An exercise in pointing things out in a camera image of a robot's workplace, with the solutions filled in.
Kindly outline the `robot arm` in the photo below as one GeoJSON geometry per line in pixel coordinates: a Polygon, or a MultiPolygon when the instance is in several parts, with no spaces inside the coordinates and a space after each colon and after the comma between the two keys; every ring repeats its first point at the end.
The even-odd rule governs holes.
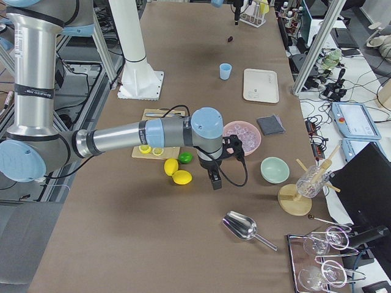
{"type": "Polygon", "coordinates": [[[15,27],[15,118],[1,143],[1,172],[26,183],[82,158],[119,148],[194,147],[218,189],[227,149],[221,114],[203,107],[190,117],[165,117],[110,129],[58,131],[54,125],[56,38],[95,33],[92,1],[8,1],[15,27]]]}
{"type": "Polygon", "coordinates": [[[228,4],[231,12],[234,14],[235,26],[239,25],[241,9],[244,5],[243,0],[211,0],[210,3],[215,8],[220,8],[223,4],[228,4]]]}

